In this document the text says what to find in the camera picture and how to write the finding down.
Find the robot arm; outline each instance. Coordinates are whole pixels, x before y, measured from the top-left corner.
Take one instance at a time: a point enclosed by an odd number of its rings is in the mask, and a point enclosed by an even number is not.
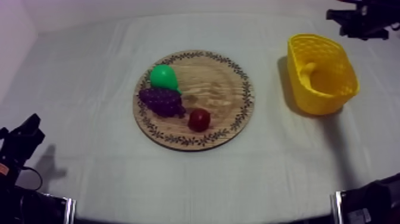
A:
[[[340,35],[349,38],[360,38],[364,41],[370,38],[388,39],[389,32],[385,27],[391,26],[399,30],[400,0],[340,0],[356,5],[355,10],[328,10],[326,18],[334,20],[342,27]]]

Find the plastic fruit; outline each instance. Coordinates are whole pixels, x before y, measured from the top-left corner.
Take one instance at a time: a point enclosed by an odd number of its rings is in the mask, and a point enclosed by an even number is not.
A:
[[[211,115],[207,110],[197,108],[190,113],[187,126],[195,132],[203,132],[210,126]]]
[[[176,79],[175,71],[166,64],[160,64],[153,68],[150,73],[150,84],[153,87],[167,88],[178,91],[178,80]]]
[[[161,117],[183,117],[186,110],[177,91],[164,88],[149,88],[139,91],[139,99]]]

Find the wood grain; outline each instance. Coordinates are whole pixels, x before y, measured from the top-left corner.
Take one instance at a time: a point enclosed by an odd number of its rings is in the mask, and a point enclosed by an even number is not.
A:
[[[168,64],[176,72],[184,118],[163,118],[139,100],[149,88],[149,74],[157,64]],[[187,126],[194,108],[211,113],[210,128],[194,132]],[[140,129],[156,143],[181,151],[201,151],[234,138],[247,124],[254,109],[254,89],[243,70],[229,58],[209,51],[182,51],[166,56],[139,79],[133,96],[133,115]]]

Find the cable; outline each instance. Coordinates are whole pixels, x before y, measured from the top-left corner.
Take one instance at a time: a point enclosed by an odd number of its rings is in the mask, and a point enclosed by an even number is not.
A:
[[[40,188],[42,187],[42,185],[43,185],[43,179],[42,179],[42,176],[40,175],[40,173],[39,173],[38,171],[36,171],[34,168],[26,167],[26,166],[23,166],[23,167],[21,168],[21,170],[31,170],[31,171],[33,171],[34,173],[36,173],[37,176],[39,177],[39,180],[40,180],[39,187],[36,188],[36,189],[31,189],[32,191],[37,191],[38,189],[40,189]]]
[[[21,213],[21,224],[25,224],[24,213],[22,211],[22,204],[24,203],[24,195],[22,195],[20,200],[20,213]]]

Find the white wall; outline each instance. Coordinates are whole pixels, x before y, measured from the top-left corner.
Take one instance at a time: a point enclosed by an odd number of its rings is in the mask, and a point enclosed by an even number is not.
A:
[[[38,37],[20,0],[0,1],[0,102]]]
[[[40,32],[119,17],[241,12],[318,16],[329,8],[351,8],[337,0],[24,0]]]

